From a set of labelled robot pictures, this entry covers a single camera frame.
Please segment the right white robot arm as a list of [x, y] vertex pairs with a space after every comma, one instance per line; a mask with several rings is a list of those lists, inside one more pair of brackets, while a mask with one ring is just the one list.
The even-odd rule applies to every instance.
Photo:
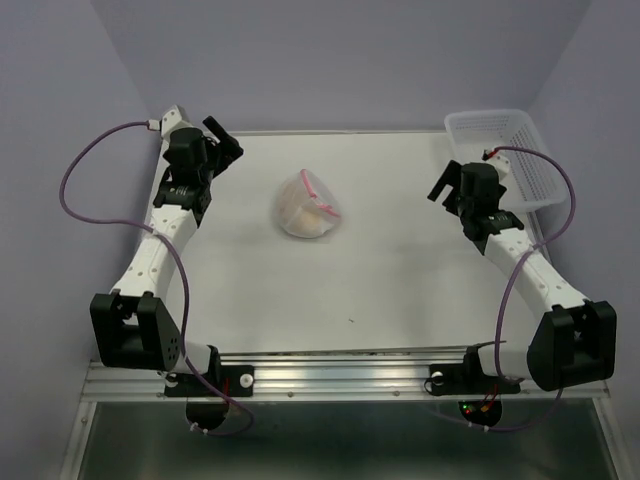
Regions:
[[450, 161], [428, 195], [443, 201], [464, 236], [507, 277], [508, 293], [524, 300], [537, 325], [522, 346], [500, 338], [467, 348], [459, 365], [434, 376], [435, 395], [480, 393], [496, 385], [517, 393], [523, 380], [543, 391], [606, 380], [614, 373], [617, 315], [606, 301], [594, 302], [572, 287], [533, 244], [518, 217], [500, 208], [508, 162], [500, 158], [462, 165]]

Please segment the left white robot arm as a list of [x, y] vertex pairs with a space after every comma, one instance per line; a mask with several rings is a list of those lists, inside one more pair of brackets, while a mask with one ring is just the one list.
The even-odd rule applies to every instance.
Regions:
[[186, 358], [184, 322], [165, 302], [172, 278], [186, 276], [180, 256], [211, 203], [212, 181], [244, 151], [211, 116], [195, 127], [171, 109], [160, 127], [167, 166], [149, 220], [125, 273], [110, 293], [94, 296], [90, 316], [104, 365], [188, 374], [191, 386], [210, 394], [222, 384], [218, 351], [199, 346]]

